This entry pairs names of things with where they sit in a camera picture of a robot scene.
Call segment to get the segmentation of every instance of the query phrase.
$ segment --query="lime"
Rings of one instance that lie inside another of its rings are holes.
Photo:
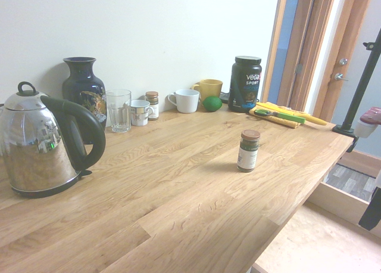
[[[209,96],[205,98],[204,102],[202,102],[202,105],[205,107],[206,110],[210,112],[215,112],[222,106],[222,101],[219,99],[219,97],[216,96]]]

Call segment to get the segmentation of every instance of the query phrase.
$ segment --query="clear glass tumbler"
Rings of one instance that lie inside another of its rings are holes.
[[[106,91],[108,115],[113,132],[127,132],[131,129],[131,91],[115,89]]]

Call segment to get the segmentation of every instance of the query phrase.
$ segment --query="blue vase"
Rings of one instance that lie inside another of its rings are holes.
[[[75,102],[87,108],[106,127],[107,105],[106,90],[102,80],[93,73],[93,57],[69,57],[64,58],[69,66],[70,76],[62,85],[64,99]],[[86,126],[77,121],[83,142],[93,144],[91,134]]]

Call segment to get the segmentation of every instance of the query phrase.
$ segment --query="electric kettle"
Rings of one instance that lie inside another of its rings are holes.
[[[32,90],[23,90],[29,85]],[[86,153],[76,120],[93,136]],[[55,99],[29,82],[20,82],[0,116],[0,155],[12,189],[28,197],[46,197],[71,187],[102,156],[102,125],[87,109]]]

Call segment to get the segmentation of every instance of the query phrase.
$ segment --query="small white cup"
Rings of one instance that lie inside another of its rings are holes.
[[[377,124],[368,124],[360,119],[357,121],[354,134],[361,138],[368,138],[376,130]]]
[[[133,126],[144,126],[148,123],[148,116],[154,112],[149,106],[149,101],[132,100],[130,106],[131,124]]]
[[[181,113],[193,113],[197,110],[199,96],[200,92],[197,90],[180,89],[168,95],[168,100],[177,106],[177,111]],[[176,102],[172,101],[171,97],[175,97]]]

